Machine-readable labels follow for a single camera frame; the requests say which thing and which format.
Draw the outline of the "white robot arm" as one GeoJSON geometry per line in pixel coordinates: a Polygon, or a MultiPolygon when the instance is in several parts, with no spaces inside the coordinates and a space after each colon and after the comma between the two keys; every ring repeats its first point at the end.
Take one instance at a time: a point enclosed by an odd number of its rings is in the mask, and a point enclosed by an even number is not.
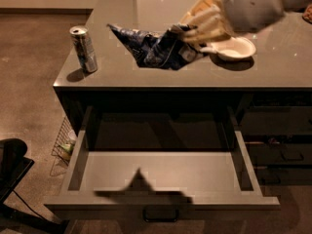
{"type": "Polygon", "coordinates": [[[198,0],[181,22],[189,30],[181,39],[199,47],[245,33],[257,33],[285,13],[297,11],[312,0],[198,0]]]}

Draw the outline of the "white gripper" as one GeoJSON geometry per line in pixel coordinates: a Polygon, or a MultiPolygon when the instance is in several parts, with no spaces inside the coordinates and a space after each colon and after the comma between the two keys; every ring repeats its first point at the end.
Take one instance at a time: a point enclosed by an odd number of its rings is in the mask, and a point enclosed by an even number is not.
{"type": "Polygon", "coordinates": [[[283,0],[197,0],[179,21],[189,27],[181,40],[215,54],[213,43],[231,38],[227,23],[235,33],[259,32],[283,16],[283,0]]]}

